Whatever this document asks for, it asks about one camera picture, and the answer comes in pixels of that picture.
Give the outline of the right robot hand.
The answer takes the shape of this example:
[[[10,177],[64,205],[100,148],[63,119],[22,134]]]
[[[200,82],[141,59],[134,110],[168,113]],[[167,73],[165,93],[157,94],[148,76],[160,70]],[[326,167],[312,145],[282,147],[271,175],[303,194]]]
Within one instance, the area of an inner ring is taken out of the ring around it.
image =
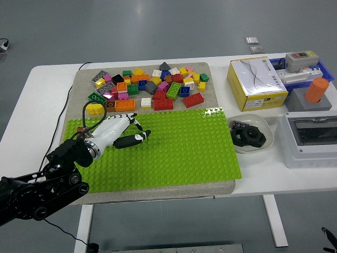
[[[323,250],[326,252],[336,252],[337,249],[337,240],[335,235],[329,231],[328,229],[326,229],[325,227],[322,227],[321,230],[323,231],[323,233],[326,235],[328,241],[331,243],[331,245],[334,247],[333,249],[331,248],[327,248],[327,247],[323,247]]]

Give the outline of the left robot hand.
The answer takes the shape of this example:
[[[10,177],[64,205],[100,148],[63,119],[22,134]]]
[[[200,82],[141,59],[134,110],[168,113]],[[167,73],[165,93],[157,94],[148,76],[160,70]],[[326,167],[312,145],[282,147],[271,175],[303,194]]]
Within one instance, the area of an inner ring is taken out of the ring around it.
[[[146,130],[135,135],[121,137],[122,133],[131,125],[135,125],[139,130],[143,130],[139,122],[135,119],[136,113],[119,114],[108,117],[92,133],[91,138],[85,139],[90,154],[94,160],[102,156],[108,146],[115,146],[117,149],[128,148],[142,143],[151,134],[151,130]]]

